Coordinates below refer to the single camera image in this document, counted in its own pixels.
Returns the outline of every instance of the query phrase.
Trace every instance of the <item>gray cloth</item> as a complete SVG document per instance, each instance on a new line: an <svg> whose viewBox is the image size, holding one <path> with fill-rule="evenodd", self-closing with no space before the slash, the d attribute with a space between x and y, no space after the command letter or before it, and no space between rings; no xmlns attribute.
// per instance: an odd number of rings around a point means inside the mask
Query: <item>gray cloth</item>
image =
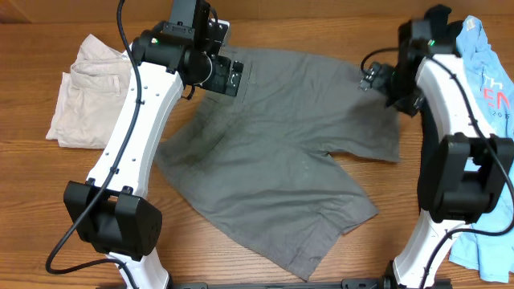
<svg viewBox="0 0 514 289"><path fill-rule="evenodd" d="M245 63L238 95L207 92L155 161L223 233L308 279L341 234L377 214L328 153L398 161L397 114L358 89L349 63L268 49L226 55Z"/></svg>

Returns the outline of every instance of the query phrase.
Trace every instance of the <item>light blue towel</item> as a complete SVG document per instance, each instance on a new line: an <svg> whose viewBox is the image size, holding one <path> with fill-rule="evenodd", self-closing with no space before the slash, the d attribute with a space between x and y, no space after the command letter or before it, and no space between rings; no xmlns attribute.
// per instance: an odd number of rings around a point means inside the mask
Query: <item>light blue towel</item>
<svg viewBox="0 0 514 289"><path fill-rule="evenodd" d="M464 59L466 77L476 103L497 136L513 137L514 85L502 68L498 56L487 43L482 22L468 16L457 37L457 49ZM468 163L466 170L476 167ZM514 169L509 177L513 179ZM512 220L512 198L504 187L496 208L483 214L474 229L500 231ZM514 231L500 237L462 234L451 248L450 261L469 269L479 270L480 278L488 282L508 283L508 272L514 272Z"/></svg>

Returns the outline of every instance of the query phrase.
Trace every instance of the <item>white fabric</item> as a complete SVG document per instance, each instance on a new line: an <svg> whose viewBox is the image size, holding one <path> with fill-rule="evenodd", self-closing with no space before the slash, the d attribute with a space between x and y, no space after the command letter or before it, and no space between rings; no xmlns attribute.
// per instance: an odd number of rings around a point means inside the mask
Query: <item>white fabric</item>
<svg viewBox="0 0 514 289"><path fill-rule="evenodd" d="M130 69L126 56L89 35L71 73L63 73L47 139L62 147L105 148L127 96Z"/></svg>

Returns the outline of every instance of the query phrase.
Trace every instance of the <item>wrinkled fabric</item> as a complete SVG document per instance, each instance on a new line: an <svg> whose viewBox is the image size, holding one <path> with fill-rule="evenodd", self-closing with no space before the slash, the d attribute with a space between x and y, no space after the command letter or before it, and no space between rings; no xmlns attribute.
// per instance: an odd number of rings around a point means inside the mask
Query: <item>wrinkled fabric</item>
<svg viewBox="0 0 514 289"><path fill-rule="evenodd" d="M130 61L93 35L63 73L47 134L62 147L103 149L120 115L130 82Z"/></svg>
<svg viewBox="0 0 514 289"><path fill-rule="evenodd" d="M498 55L491 49L480 20L467 17L457 37L457 48L464 60L467 82L474 99L487 122L500 137L513 137L511 105L514 105L514 85L502 68ZM477 167L468 162L467 171ZM509 177L514 177L511 168ZM471 227L498 232L512 220L512 197L505 186L495 209L483 214ZM508 283L508 272L514 272L514 232L499 237L464 233L451 248L450 261L469 269L479 270L480 278L488 282Z"/></svg>
<svg viewBox="0 0 514 289"><path fill-rule="evenodd" d="M268 49L226 56L245 65L237 96L207 92L155 161L223 233L308 279L341 234L377 214L329 153L398 161L397 113L358 89L350 63Z"/></svg>

